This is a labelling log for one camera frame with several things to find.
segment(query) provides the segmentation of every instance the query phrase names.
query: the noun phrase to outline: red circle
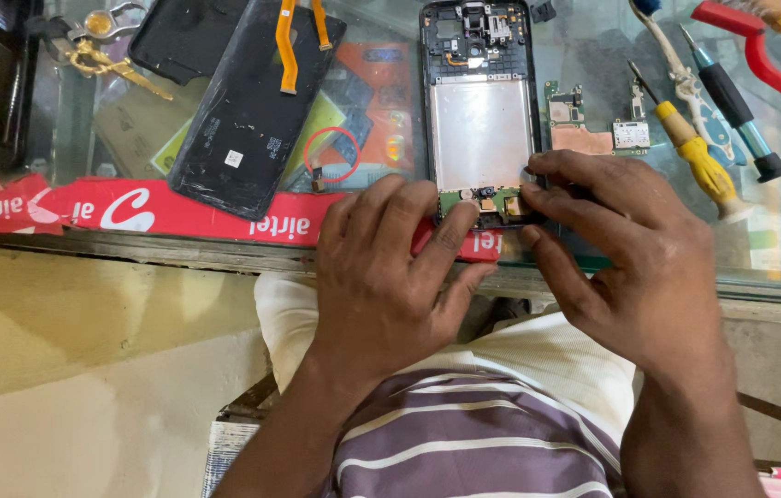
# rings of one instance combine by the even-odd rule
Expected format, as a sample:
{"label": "red circle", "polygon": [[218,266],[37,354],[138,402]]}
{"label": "red circle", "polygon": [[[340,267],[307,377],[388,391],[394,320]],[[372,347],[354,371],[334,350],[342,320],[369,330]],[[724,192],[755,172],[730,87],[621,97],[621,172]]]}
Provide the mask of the red circle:
{"label": "red circle", "polygon": [[337,184],[338,182],[347,180],[351,175],[353,175],[354,171],[357,171],[357,167],[360,166],[360,145],[357,143],[357,140],[353,137],[353,134],[350,131],[333,126],[319,130],[318,132],[311,135],[311,137],[308,138],[308,142],[305,143],[305,167],[308,169],[308,171],[311,172],[311,174],[314,173],[314,169],[311,167],[311,161],[308,159],[308,151],[311,149],[311,143],[313,143],[314,139],[318,136],[330,131],[338,131],[339,133],[345,134],[348,138],[351,139],[351,142],[353,142],[354,148],[357,149],[357,160],[353,163],[353,166],[351,166],[351,171],[348,171],[344,176],[340,176],[338,178],[333,178],[331,180],[327,180],[325,178],[323,179],[323,182],[326,184]]}

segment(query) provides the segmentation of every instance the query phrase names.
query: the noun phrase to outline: black back cover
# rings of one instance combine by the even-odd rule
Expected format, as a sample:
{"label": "black back cover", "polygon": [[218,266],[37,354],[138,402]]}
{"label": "black back cover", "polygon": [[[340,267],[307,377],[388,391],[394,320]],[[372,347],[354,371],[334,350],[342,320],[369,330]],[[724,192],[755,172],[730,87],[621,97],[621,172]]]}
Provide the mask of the black back cover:
{"label": "black back cover", "polygon": [[[183,196],[250,221],[267,213],[336,50],[319,50],[313,11],[296,7],[298,93],[282,93],[280,7],[280,0],[250,2],[167,177]],[[331,17],[326,24],[338,47],[346,25]]]}
{"label": "black back cover", "polygon": [[180,85],[212,76],[248,4],[157,0],[130,42],[130,59]]}

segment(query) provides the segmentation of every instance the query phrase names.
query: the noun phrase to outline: purple striped shirt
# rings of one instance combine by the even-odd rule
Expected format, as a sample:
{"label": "purple striped shirt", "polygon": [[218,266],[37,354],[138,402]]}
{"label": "purple striped shirt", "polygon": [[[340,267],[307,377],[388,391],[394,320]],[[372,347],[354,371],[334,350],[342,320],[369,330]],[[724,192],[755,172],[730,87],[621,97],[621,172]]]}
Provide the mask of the purple striped shirt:
{"label": "purple striped shirt", "polygon": [[623,496],[617,445],[551,395],[490,373],[384,381],[344,425],[321,496]]}

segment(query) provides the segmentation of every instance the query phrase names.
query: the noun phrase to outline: screwdriver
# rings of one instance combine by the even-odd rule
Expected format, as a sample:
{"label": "screwdriver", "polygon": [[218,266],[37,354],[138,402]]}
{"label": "screwdriver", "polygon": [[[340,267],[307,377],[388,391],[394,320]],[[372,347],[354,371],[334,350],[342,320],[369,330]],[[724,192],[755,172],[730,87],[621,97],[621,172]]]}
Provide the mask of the screwdriver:
{"label": "screwdriver", "polygon": [[698,186],[704,190],[707,197],[716,203],[720,212],[720,221],[735,223],[749,217],[753,206],[738,197],[738,191],[735,190],[731,177],[722,169],[720,163],[710,157],[707,152],[707,142],[698,135],[694,126],[685,120],[673,104],[669,101],[660,102],[658,100],[658,96],[655,96],[655,93],[651,91],[643,74],[639,72],[639,68],[632,60],[628,60],[627,63],[633,70],[633,74],[637,75],[637,80],[645,89],[645,93],[649,94],[651,100],[658,106],[655,109],[655,115],[661,120],[676,152],[692,167],[692,175]]}
{"label": "screwdriver", "polygon": [[679,28],[683,31],[685,41],[692,49],[695,64],[698,65],[698,77],[707,88],[707,93],[714,99],[720,112],[728,121],[728,125],[738,131],[738,134],[747,144],[747,149],[753,155],[756,169],[760,171],[759,183],[764,184],[781,177],[781,158],[769,149],[769,145],[762,138],[760,130],[753,124],[753,113],[747,106],[744,97],[738,87],[728,77],[725,68],[710,57],[710,54],[695,44],[695,40],[689,35],[682,24]]}

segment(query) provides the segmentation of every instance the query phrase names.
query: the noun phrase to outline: hand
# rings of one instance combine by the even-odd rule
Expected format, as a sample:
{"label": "hand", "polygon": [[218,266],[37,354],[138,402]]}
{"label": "hand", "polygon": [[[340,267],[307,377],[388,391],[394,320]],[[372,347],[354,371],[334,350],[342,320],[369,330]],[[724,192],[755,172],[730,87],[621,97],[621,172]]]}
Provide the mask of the hand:
{"label": "hand", "polygon": [[308,351],[339,382],[369,390],[451,344],[494,264],[467,267],[440,293],[475,204],[460,202],[414,258],[415,228],[437,211],[437,186],[385,176],[326,214],[317,246],[319,324]]}
{"label": "hand", "polygon": [[662,379],[726,358],[713,233],[661,175],[640,160],[571,151],[536,155],[529,169],[562,187],[524,185],[526,202],[614,265],[588,280],[554,235],[523,230],[573,326]]}

